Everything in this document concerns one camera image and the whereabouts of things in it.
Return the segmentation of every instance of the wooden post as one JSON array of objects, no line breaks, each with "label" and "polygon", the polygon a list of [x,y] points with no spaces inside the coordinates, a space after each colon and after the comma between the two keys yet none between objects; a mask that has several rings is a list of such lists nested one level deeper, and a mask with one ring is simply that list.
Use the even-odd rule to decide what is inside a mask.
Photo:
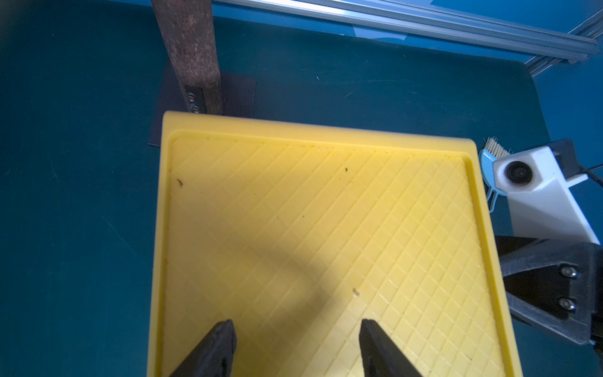
[{"label": "wooden post", "polygon": [[222,115],[220,68],[210,0],[151,0],[181,86],[201,89],[208,114]]}]

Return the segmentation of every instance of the aluminum rail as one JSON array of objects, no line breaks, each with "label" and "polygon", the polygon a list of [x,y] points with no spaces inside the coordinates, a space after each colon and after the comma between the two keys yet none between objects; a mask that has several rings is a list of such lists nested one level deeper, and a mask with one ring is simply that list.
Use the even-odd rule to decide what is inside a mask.
[{"label": "aluminum rail", "polygon": [[597,41],[431,6],[381,0],[220,0],[220,2],[454,42],[584,61]]},{"label": "aluminum rail", "polygon": [[[590,16],[586,21],[572,29],[568,35],[577,35],[588,37],[591,39],[597,38],[603,34],[603,9]],[[561,59],[536,55],[532,59],[528,60],[525,64],[532,77],[536,77],[545,70],[549,69],[553,65],[561,62]]]},{"label": "aluminum rail", "polygon": [[529,30],[502,23],[493,23],[478,18],[445,12],[443,8],[415,7],[383,0],[304,0],[317,5],[346,9],[376,16],[389,17],[425,25],[444,27],[451,30],[468,31],[492,37],[501,37],[519,42],[541,44],[543,46],[571,49],[594,54],[597,43],[588,38],[568,37],[565,33],[548,30]]}]

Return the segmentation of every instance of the bolt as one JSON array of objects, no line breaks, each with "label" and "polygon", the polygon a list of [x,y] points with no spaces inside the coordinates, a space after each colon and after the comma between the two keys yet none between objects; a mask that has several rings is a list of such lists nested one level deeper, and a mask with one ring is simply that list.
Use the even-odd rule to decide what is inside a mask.
[{"label": "bolt", "polygon": [[561,269],[559,270],[559,272],[565,276],[565,277],[569,277],[570,279],[575,278],[576,276],[578,276],[578,272],[576,271],[575,268],[573,268],[572,266],[561,266]]},{"label": "bolt", "polygon": [[560,298],[558,303],[559,303],[559,306],[565,310],[568,310],[568,311],[576,310],[576,304],[574,304],[573,301],[571,301],[570,299],[567,299],[565,297]]}]

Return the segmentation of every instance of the brush bristles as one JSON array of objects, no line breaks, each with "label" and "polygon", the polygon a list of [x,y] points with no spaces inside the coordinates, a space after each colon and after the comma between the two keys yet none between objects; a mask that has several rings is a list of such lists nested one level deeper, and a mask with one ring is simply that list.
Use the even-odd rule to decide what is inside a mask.
[{"label": "brush bristles", "polygon": [[495,138],[488,138],[488,140],[486,140],[486,145],[484,146],[484,149],[490,152],[492,156],[496,157],[497,159],[507,157],[509,154],[511,154],[500,144],[498,144]]}]

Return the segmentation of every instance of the black cable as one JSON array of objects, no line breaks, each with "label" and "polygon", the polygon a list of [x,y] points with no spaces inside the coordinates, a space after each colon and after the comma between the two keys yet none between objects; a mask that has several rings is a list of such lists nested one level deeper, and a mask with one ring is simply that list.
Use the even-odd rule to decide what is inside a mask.
[{"label": "black cable", "polygon": [[592,179],[593,181],[595,181],[596,183],[598,183],[601,187],[603,187],[603,179],[601,179],[599,176],[597,176],[595,173],[593,173],[592,169],[587,169],[584,166],[580,165],[580,169],[582,169],[583,173],[586,173],[586,175]]}]

